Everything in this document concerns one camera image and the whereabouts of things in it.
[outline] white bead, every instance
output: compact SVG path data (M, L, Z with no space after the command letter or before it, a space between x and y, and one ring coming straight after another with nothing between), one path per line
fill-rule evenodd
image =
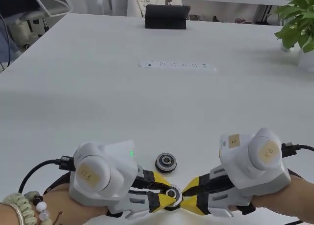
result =
M45 202L39 202L37 205L36 205L36 210L40 213L42 211L44 211L45 209L47 209L47 204Z
M42 212L39 214L38 217L39 217L40 221L46 221L46 220L48 220L49 216L50 216L49 211L44 210L44 211L42 211Z

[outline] human hand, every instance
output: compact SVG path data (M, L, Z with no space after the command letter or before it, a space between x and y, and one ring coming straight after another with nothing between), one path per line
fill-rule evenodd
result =
M287 187L277 193L254 197L252 203L255 207L314 224L314 184L300 177L292 175Z
M58 218L56 225L82 225L107 212L105 207L87 207L72 200L69 197L69 184L62 184L49 191L44 195L44 201L47 203L52 220Z

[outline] white table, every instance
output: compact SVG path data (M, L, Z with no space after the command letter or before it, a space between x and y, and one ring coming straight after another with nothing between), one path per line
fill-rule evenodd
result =
M89 140L133 139L138 163L148 170L159 153L174 154L178 167L168 179L182 188L219 164L222 133L267 126L283 142L314 144L314 75L297 70L296 55L280 49L278 27L188 21L187 30L149 30L143 24L142 18L67 15L0 75L0 197L16 191L39 162L72 155ZM139 68L146 59L207 62L218 72ZM310 181L312 162L311 152L287 159ZM43 191L62 173L47 166L25 191ZM233 219L180 210L133 224L148 219L150 225L294 221L262 209Z

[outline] forearm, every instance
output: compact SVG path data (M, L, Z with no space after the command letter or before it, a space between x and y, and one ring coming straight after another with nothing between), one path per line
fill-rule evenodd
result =
M314 184L295 176L291 177L291 184L285 189L275 194L255 197L253 204L314 224Z
M57 225L82 225L88 220L107 212L104 207L85 207L76 203L69 198L68 189L68 185L61 185L44 196L50 218L53 222L58 218ZM35 211L35 217L38 218L39 214L34 206L33 210ZM15 211L9 206L0 205L0 218L0 225L19 225Z

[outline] white pot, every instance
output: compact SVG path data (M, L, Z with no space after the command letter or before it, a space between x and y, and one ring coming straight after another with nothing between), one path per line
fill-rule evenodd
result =
M300 51L299 69L314 73L314 50L304 53Z

